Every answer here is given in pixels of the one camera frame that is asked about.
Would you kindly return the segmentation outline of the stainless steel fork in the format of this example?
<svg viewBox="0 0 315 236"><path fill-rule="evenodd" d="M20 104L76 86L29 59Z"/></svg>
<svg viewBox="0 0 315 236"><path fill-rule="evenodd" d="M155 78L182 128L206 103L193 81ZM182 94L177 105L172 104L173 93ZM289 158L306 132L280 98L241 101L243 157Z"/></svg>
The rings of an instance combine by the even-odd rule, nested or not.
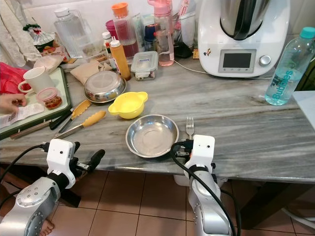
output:
<svg viewBox="0 0 315 236"><path fill-rule="evenodd" d="M195 121L191 116L186 119L186 133L189 139L193 140L193 136L195 135Z"/></svg>

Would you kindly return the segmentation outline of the person's hand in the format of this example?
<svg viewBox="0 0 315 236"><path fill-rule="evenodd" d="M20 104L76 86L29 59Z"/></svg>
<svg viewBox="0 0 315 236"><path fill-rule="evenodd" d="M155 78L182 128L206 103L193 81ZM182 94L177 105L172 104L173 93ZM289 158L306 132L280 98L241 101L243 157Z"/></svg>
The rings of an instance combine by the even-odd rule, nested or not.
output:
<svg viewBox="0 0 315 236"><path fill-rule="evenodd" d="M4 114L17 113L20 107L27 106L27 99L24 94L1 94L0 112Z"/></svg>

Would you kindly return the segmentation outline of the brown wooden stick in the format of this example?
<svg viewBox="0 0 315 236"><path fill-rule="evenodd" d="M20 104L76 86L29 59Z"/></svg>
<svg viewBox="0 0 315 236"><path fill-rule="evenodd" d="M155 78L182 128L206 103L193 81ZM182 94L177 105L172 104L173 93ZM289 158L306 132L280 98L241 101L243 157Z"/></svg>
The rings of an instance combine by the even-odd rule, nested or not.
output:
<svg viewBox="0 0 315 236"><path fill-rule="evenodd" d="M16 140L16 139L21 138L25 135L36 132L37 130L40 130L41 128L43 128L45 126L49 126L49 124L51 122L52 122L52 120L47 120L41 124L37 124L36 126L32 126L31 128L28 128L28 129L22 130L18 133L15 133L14 135L11 135L10 138Z"/></svg>

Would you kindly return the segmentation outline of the printed white paper sheet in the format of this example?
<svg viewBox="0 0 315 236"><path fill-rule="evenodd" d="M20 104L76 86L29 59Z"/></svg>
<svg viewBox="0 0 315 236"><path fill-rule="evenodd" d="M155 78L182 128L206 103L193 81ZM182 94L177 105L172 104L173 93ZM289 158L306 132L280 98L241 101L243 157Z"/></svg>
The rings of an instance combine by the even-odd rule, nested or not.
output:
<svg viewBox="0 0 315 236"><path fill-rule="evenodd" d="M38 113L44 112L46 110L45 106L37 104L29 104L25 107L20 107L19 111L16 113L6 114L0 116L0 128L10 126L20 120L26 119L28 117L34 116Z"/></svg>

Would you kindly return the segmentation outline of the yellow plastic bowl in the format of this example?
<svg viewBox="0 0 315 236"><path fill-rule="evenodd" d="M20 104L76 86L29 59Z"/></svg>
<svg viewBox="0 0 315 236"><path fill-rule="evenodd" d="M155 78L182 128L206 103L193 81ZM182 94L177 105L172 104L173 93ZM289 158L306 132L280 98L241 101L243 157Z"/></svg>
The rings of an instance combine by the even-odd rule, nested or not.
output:
<svg viewBox="0 0 315 236"><path fill-rule="evenodd" d="M110 104L108 112L124 119L133 119L143 112L146 101L148 101L148 93L144 91L126 92Z"/></svg>

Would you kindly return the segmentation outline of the lidded stainless steel bowl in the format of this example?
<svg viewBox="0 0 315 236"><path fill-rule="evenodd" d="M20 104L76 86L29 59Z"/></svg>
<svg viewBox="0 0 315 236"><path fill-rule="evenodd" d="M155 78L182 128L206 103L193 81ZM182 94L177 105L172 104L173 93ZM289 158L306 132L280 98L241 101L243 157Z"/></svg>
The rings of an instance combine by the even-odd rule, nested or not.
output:
<svg viewBox="0 0 315 236"><path fill-rule="evenodd" d="M85 82L85 96L93 103L108 103L126 90L126 81L116 72L97 72Z"/></svg>

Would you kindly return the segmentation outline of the person's bare foot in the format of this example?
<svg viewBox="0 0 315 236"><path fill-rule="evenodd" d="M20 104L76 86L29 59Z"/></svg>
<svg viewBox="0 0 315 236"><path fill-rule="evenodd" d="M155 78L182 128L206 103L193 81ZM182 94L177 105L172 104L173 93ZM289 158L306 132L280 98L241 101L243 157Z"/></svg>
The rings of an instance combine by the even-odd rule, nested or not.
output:
<svg viewBox="0 0 315 236"><path fill-rule="evenodd" d="M41 226L39 236L48 236L49 234L52 233L54 227L55 227L54 223L52 223L49 219L45 219Z"/></svg>

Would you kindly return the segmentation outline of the white ceramic mug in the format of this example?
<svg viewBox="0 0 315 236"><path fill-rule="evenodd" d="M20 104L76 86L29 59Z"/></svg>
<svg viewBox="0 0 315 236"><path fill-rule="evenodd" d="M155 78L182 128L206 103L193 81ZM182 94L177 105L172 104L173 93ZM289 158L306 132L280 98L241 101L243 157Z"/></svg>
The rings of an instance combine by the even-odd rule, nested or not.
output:
<svg viewBox="0 0 315 236"><path fill-rule="evenodd" d="M23 93L38 93L46 88L55 88L45 67L36 67L23 74L24 81L18 84L18 90Z"/></svg>

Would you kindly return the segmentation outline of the glass container with grey lid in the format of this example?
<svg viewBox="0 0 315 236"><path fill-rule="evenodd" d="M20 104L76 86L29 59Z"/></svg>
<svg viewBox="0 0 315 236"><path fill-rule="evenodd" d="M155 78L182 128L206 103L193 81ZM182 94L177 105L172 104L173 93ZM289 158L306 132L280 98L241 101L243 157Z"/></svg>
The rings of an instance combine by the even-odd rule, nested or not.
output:
<svg viewBox="0 0 315 236"><path fill-rule="evenodd" d="M133 56L130 71L135 80L153 80L158 69L158 53L156 51L139 52Z"/></svg>

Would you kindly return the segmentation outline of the black power adapter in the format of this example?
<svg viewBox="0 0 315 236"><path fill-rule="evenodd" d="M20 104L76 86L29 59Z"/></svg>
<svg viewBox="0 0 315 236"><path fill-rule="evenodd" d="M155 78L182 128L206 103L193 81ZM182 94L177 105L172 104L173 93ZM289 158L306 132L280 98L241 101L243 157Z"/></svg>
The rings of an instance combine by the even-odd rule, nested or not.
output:
<svg viewBox="0 0 315 236"><path fill-rule="evenodd" d="M174 43L174 55L179 59L186 59L193 56L192 49L182 41Z"/></svg>

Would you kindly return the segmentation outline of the clear plastic packet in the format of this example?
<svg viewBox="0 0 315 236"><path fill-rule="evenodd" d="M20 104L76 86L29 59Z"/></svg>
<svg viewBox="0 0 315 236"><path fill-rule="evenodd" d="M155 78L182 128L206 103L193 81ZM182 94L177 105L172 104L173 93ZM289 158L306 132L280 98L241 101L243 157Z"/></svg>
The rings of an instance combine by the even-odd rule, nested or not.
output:
<svg viewBox="0 0 315 236"><path fill-rule="evenodd" d="M175 41L184 43L192 49L195 45L196 34L195 11L185 14L178 13L175 16Z"/></svg>

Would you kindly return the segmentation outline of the dark blue jar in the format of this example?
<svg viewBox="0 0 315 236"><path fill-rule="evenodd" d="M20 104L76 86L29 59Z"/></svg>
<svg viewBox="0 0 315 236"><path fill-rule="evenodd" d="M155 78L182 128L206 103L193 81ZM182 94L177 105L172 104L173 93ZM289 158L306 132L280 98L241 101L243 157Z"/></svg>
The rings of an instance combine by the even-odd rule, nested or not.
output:
<svg viewBox="0 0 315 236"><path fill-rule="evenodd" d="M145 46L145 50L156 50L155 47L155 41L156 41L156 37L155 37L155 24L151 24L151 25L146 25L144 26L144 46Z"/></svg>

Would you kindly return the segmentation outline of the clear plastic water jug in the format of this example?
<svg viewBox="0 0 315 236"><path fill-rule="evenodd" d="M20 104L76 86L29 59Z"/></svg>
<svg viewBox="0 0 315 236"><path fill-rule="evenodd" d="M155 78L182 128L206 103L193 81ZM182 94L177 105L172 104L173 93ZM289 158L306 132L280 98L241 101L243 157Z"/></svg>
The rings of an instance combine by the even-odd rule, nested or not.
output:
<svg viewBox="0 0 315 236"><path fill-rule="evenodd" d="M68 7L60 7L54 14L56 16L54 26L70 57L75 59L87 57L92 39L81 14Z"/></svg>

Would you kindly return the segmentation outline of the clear bottle with orange cap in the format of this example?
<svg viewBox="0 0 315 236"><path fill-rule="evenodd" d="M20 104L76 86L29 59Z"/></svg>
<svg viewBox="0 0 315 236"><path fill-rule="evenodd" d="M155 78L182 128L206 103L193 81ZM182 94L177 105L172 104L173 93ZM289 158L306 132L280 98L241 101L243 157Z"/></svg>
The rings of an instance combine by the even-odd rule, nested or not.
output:
<svg viewBox="0 0 315 236"><path fill-rule="evenodd" d="M137 38L135 34L135 28L132 22L132 15L128 10L128 3L120 2L112 6L113 20L116 32L117 40L123 46L124 54L128 60L131 60L135 54L139 51L137 44Z"/></svg>

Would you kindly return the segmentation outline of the patterned white hanging towel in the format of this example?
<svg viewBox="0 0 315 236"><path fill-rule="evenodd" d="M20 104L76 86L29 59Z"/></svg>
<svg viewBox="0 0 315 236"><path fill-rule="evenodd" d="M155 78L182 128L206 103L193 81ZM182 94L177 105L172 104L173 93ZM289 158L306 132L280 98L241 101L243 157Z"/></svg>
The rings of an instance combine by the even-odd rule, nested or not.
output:
<svg viewBox="0 0 315 236"><path fill-rule="evenodd" d="M9 3L10 0L0 0L0 44L7 53L6 58L23 66L27 61L37 61L41 54L34 47L33 38L23 30Z"/></svg>

